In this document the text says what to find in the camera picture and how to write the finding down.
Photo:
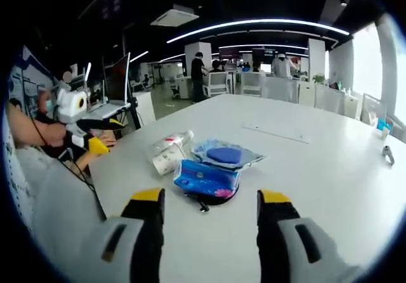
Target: poster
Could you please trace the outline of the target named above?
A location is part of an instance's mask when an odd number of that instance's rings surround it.
[[[9,100],[21,104],[22,111],[28,116],[37,115],[38,95],[54,86],[54,77],[33,56],[27,47],[23,47],[19,60],[11,70],[9,79]]]

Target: potted plant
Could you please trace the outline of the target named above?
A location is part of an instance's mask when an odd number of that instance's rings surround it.
[[[313,81],[315,84],[323,84],[325,81],[325,77],[322,74],[318,74],[313,76]]]

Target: face mask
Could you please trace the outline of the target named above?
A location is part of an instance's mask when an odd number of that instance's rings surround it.
[[[47,113],[50,113],[53,111],[53,104],[52,104],[52,100],[46,100],[45,102],[45,107],[46,107],[46,111]]]

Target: plastic bottle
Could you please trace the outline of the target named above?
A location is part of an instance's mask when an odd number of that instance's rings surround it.
[[[158,140],[152,145],[152,156],[158,155],[163,150],[169,148],[173,144],[177,144],[179,147],[182,147],[192,138],[193,131],[173,133],[161,140]]]

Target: black shirt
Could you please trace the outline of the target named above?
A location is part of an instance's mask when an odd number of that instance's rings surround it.
[[[204,66],[202,59],[194,58],[192,61],[192,71],[190,73],[193,80],[203,80],[202,66]]]

